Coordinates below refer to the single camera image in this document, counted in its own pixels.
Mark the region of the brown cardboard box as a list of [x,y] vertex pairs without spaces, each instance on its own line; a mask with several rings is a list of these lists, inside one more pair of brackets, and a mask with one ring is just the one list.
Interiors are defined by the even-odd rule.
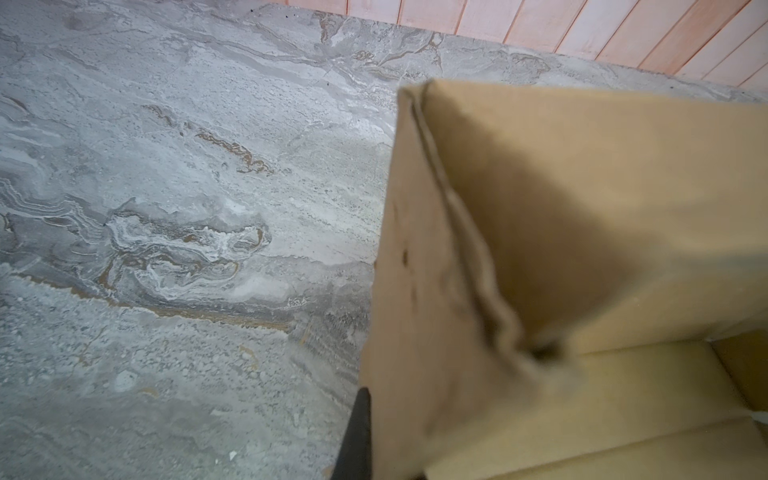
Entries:
[[767,108],[401,89],[360,384],[377,479],[763,479]]

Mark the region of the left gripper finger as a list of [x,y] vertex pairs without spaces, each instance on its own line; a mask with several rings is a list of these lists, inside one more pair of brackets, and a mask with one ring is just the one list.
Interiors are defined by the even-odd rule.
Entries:
[[360,388],[343,436],[331,480],[371,480],[371,394]]

